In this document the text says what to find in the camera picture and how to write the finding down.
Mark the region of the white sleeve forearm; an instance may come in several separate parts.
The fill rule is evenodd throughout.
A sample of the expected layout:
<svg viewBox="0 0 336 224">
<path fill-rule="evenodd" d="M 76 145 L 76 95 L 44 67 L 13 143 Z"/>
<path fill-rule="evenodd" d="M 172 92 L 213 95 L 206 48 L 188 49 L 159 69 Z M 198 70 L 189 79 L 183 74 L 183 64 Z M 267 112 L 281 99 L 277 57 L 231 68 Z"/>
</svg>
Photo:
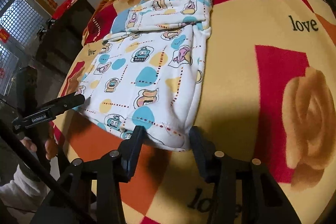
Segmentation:
<svg viewBox="0 0 336 224">
<path fill-rule="evenodd" d="M 46 197 L 47 187 L 25 164 L 18 164 L 13 179 L 1 186 L 4 205 L 22 210 L 37 210 Z"/>
</svg>

